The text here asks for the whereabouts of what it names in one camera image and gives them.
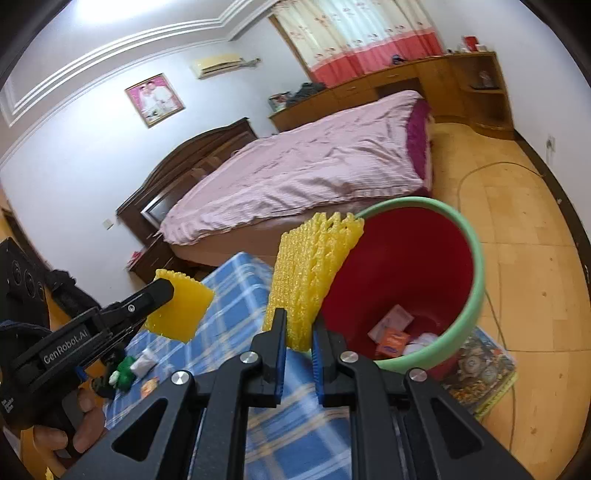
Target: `human hand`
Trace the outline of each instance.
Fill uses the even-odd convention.
[[[105,428],[105,414],[96,405],[95,396],[91,391],[84,389],[78,391],[78,405],[85,415],[72,443],[78,452],[84,453],[107,432],[107,429]],[[56,476],[62,476],[66,468],[54,452],[66,448],[68,444],[66,432],[43,425],[35,425],[33,427],[33,444],[45,460],[49,470]]]

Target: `yellow foam sleeve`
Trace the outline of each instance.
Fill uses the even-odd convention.
[[[312,324],[335,275],[363,234],[363,219],[348,213],[330,218],[316,213],[281,235],[263,330],[270,330],[276,308],[287,311],[287,346],[311,347]]]
[[[148,315],[144,326],[152,333],[187,343],[213,300],[213,291],[185,275],[159,268],[154,280],[165,278],[174,287],[173,298]]]

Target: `crown molding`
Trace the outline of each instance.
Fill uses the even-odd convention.
[[[257,17],[261,16],[266,10],[269,10],[273,5],[275,5],[278,0],[267,0],[263,3],[259,8],[255,9],[250,15],[245,17],[241,22],[238,23],[230,33],[226,37],[228,41],[234,40],[234,38],[244,30],[250,23],[254,22]]]
[[[218,18],[193,20],[164,25],[162,27],[150,28],[149,30],[144,30],[107,43],[71,61],[69,64],[49,75],[49,77],[33,87],[20,100],[15,100],[14,89],[12,88],[11,78],[9,77],[7,86],[5,86],[0,92],[0,111],[2,112],[2,115],[4,116],[8,126],[12,127],[22,118],[23,115],[25,115],[31,108],[33,108],[51,92],[74,78],[76,75],[101,63],[102,61],[110,59],[133,48],[158,40],[163,40],[165,38],[193,33],[201,30],[224,29],[237,15],[240,14],[244,8],[246,8],[253,1],[254,0],[234,0],[230,5],[228,5],[228,7],[226,7],[226,9],[220,14]],[[256,18],[256,16],[258,16],[265,9],[269,8],[270,5],[276,1],[277,0],[268,0],[262,7],[257,8],[253,14],[248,15],[245,20],[241,21],[238,26],[232,30],[230,35],[223,35],[219,38],[214,38],[211,41],[233,38],[233,36],[235,36],[240,29],[246,27],[254,18]]]
[[[78,98],[83,96],[88,91],[99,86],[101,83],[105,83],[106,81],[119,75],[120,73],[123,73],[127,70],[131,70],[139,65],[142,65],[144,63],[148,63],[149,61],[152,61],[152,60],[156,60],[156,59],[159,59],[162,57],[167,57],[169,55],[173,55],[173,54],[176,54],[176,53],[179,53],[182,51],[191,50],[192,48],[195,48],[195,47],[202,47],[205,45],[212,45],[212,44],[216,44],[216,43],[225,43],[225,42],[226,42],[226,40],[223,38],[223,39],[218,39],[218,40],[204,40],[204,41],[193,42],[193,43],[178,46],[178,47],[168,48],[166,50],[162,50],[162,51],[153,53],[152,55],[147,55],[145,57],[142,57],[140,59],[134,60],[132,62],[125,64],[125,65],[122,65],[121,67],[111,70],[110,72],[98,77],[97,79],[93,80],[92,82],[87,83],[81,89],[73,92],[71,95],[64,98],[61,102],[59,102],[57,105],[52,107],[44,115],[39,117],[33,124],[31,124],[31,126],[29,128],[27,128],[27,130],[22,135],[20,135],[18,137],[18,139],[6,150],[4,155],[2,155],[2,157],[0,157],[0,169],[10,160],[10,158],[23,145],[23,143],[25,143],[32,136],[32,134],[34,134],[39,128],[41,128],[43,126],[43,124],[45,124],[47,121],[49,121],[54,115],[57,115],[61,110],[63,110],[69,104],[76,101]]]

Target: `ceiling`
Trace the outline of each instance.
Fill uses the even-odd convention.
[[[92,80],[163,51],[231,40],[275,1],[72,0],[14,67],[0,92],[2,116],[10,129],[32,125],[40,103],[47,111]]]

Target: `red bucket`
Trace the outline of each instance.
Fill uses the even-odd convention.
[[[405,371],[410,364],[403,359],[412,357],[417,362],[412,366],[423,368],[449,359],[478,319],[483,281],[480,292],[478,288],[474,292],[474,287],[478,286],[475,276],[480,280],[483,277],[480,246],[465,219],[443,205],[432,199],[406,197],[360,213],[366,218],[364,233],[322,305],[327,327],[342,333],[349,349],[369,358],[376,358],[376,344],[368,331],[396,304],[414,316],[405,330],[412,338],[425,332],[441,336],[421,355],[417,352],[378,362],[394,365],[381,365],[384,368],[399,371],[395,364],[398,362]],[[465,312],[471,296],[476,297],[475,302],[470,302],[474,308]],[[448,332],[453,335],[444,335],[462,313],[468,325]],[[427,349],[432,354],[425,359]]]

